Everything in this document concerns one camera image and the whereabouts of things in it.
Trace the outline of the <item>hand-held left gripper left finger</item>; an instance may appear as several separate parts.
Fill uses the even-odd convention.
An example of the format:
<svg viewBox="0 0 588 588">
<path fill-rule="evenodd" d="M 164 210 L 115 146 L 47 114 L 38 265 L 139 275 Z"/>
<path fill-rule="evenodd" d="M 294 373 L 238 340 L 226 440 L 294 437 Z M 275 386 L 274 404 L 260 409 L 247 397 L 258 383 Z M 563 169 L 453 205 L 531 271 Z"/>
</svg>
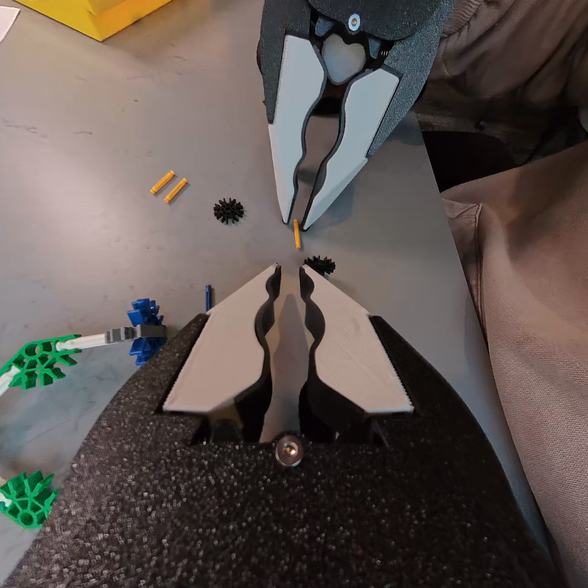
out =
<svg viewBox="0 0 588 588">
<path fill-rule="evenodd" d="M 277 263 L 255 276 L 205 315 L 163 411 L 201 417 L 212 442 L 260 440 L 272 400 L 266 336 L 275 323 L 281 290 Z"/>
</svg>

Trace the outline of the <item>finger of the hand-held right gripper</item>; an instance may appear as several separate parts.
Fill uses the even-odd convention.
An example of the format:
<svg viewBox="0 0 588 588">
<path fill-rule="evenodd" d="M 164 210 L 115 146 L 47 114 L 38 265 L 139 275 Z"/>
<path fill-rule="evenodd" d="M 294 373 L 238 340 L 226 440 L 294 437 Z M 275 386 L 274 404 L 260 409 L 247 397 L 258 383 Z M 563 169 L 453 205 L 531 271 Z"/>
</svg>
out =
<svg viewBox="0 0 588 588">
<path fill-rule="evenodd" d="M 384 68 L 353 78 L 342 102 L 337 141 L 319 167 L 302 221 L 308 230 L 345 190 L 368 161 L 368 151 L 399 84 Z"/>
<path fill-rule="evenodd" d="M 310 40 L 286 35 L 269 139 L 277 200 L 288 224 L 298 191 L 297 173 L 306 153 L 305 131 L 325 90 L 327 73 Z"/>
</svg>

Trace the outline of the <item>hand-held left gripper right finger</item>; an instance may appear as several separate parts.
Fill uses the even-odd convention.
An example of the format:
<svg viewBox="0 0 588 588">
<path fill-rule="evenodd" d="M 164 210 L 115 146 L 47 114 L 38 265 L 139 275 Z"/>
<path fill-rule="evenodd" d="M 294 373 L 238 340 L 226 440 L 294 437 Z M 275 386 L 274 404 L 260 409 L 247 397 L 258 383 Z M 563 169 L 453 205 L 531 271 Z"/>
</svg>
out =
<svg viewBox="0 0 588 588">
<path fill-rule="evenodd" d="M 305 327 L 312 335 L 299 396 L 301 432 L 315 442 L 362 431 L 375 417 L 414 406 L 374 326 L 375 317 L 310 266 L 299 269 Z"/>
</svg>

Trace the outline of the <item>multicolour toy construction model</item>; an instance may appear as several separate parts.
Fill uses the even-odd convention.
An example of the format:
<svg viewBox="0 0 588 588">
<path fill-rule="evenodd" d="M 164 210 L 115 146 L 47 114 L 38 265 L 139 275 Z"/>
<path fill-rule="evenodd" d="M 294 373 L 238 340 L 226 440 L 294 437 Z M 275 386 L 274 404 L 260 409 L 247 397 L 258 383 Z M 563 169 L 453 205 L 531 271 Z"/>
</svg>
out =
<svg viewBox="0 0 588 588">
<path fill-rule="evenodd" d="M 49 386 L 65 377 L 63 367 L 74 366 L 74 355 L 85 349 L 132 342 L 129 355 L 135 364 L 145 364 L 166 342 L 164 318 L 149 298 L 132 303 L 127 313 L 130 326 L 102 334 L 70 334 L 27 343 L 1 367 L 1 394 L 10 388 L 29 390 Z M 39 529 L 51 513 L 59 489 L 52 487 L 54 475 L 38 470 L 7 481 L 1 479 L 1 514 L 23 529 Z"/>
</svg>

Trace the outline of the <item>small black gear connector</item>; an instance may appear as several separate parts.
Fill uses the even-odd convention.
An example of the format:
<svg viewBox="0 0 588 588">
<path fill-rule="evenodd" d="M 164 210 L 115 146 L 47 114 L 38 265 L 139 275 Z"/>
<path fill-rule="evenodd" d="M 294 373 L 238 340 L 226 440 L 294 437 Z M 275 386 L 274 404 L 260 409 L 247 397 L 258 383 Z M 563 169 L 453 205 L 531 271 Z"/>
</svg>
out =
<svg viewBox="0 0 588 588">
<path fill-rule="evenodd" d="M 328 258 L 327 256 L 310 256 L 307 257 L 303 265 L 306 265 L 308 268 L 313 269 L 316 273 L 323 276 L 325 279 L 329 279 L 329 276 L 333 274 L 336 264 L 335 262 Z"/>
<path fill-rule="evenodd" d="M 245 209 L 235 198 L 223 198 L 214 204 L 213 213 L 218 221 L 229 225 L 238 223 L 244 217 Z"/>
</svg>

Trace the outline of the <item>grey desk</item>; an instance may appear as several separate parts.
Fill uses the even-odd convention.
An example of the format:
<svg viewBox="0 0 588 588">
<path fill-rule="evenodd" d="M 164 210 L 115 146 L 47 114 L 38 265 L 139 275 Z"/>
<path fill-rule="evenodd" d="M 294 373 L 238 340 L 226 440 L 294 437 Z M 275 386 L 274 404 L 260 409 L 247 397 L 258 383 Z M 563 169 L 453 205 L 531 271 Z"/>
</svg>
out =
<svg viewBox="0 0 588 588">
<path fill-rule="evenodd" d="M 137 298 L 172 330 L 141 368 L 113 344 L 2 395 L 2 475 L 68 472 L 20 561 L 1 529 L 4 587 L 558 584 L 414 115 L 296 253 L 255 58 L 262 5 L 170 3 L 105 43 L 25 9 L 1 43 L 1 357 L 120 326 Z M 238 223 L 215 218 L 223 198 L 243 205 Z M 310 256 L 375 317 L 412 414 L 333 442 L 301 432 Z M 273 263 L 260 440 L 212 442 L 164 401 L 205 286 L 214 307 Z"/>
</svg>

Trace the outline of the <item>yellow plastic bin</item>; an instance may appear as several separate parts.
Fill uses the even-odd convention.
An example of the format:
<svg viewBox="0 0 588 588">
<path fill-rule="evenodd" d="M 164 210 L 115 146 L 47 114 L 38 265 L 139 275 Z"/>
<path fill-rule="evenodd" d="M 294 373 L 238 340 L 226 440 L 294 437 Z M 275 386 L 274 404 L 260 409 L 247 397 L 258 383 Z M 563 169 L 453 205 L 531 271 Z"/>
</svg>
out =
<svg viewBox="0 0 588 588">
<path fill-rule="evenodd" d="M 18 1 L 42 15 L 104 41 L 169 1 Z"/>
</svg>

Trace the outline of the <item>folded white instruction sheet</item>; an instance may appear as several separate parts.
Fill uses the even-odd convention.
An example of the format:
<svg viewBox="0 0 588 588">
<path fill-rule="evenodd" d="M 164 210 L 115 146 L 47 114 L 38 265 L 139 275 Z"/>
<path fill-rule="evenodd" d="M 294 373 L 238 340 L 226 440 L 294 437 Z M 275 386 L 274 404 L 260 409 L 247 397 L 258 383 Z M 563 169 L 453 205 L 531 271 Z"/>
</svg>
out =
<svg viewBox="0 0 588 588">
<path fill-rule="evenodd" d="M 14 6 L 0 7 L 0 41 L 2 42 L 6 35 L 11 30 L 16 19 L 18 18 L 20 9 Z"/>
</svg>

